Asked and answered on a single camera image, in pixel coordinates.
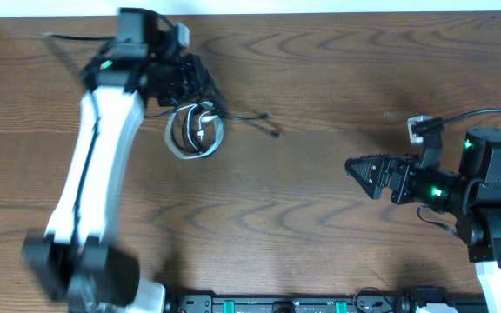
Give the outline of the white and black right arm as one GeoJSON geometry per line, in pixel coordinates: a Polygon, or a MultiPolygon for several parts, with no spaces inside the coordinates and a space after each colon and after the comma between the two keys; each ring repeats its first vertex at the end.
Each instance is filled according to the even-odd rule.
{"type": "Polygon", "coordinates": [[[452,214],[456,223],[448,231],[466,245],[487,309],[501,312],[501,129],[468,129],[456,173],[440,167],[441,133],[422,135],[422,155],[349,158],[345,171],[372,199],[389,188],[395,204],[452,214]]]}

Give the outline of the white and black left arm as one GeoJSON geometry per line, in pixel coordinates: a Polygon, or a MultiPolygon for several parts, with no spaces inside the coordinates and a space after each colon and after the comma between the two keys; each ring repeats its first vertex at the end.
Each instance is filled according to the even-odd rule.
{"type": "Polygon", "coordinates": [[[69,173],[42,236],[23,256],[43,293],[72,312],[172,312],[166,288],[117,244],[119,197],[147,103],[177,106],[204,92],[189,29],[151,10],[122,8],[117,34],[82,73],[85,93],[69,173]]]}

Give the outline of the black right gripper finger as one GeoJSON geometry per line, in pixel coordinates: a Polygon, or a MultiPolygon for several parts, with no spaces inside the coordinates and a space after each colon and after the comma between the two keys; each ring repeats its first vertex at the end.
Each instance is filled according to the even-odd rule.
{"type": "Polygon", "coordinates": [[[390,164],[383,163],[377,167],[376,164],[355,163],[355,159],[346,160],[344,164],[346,173],[356,180],[369,198],[379,199],[390,179],[390,164]]]}
{"type": "Polygon", "coordinates": [[[361,156],[355,159],[355,163],[368,163],[376,164],[377,167],[381,166],[383,163],[413,163],[418,161],[417,155],[392,155],[392,154],[377,154],[370,156],[361,156]]]}

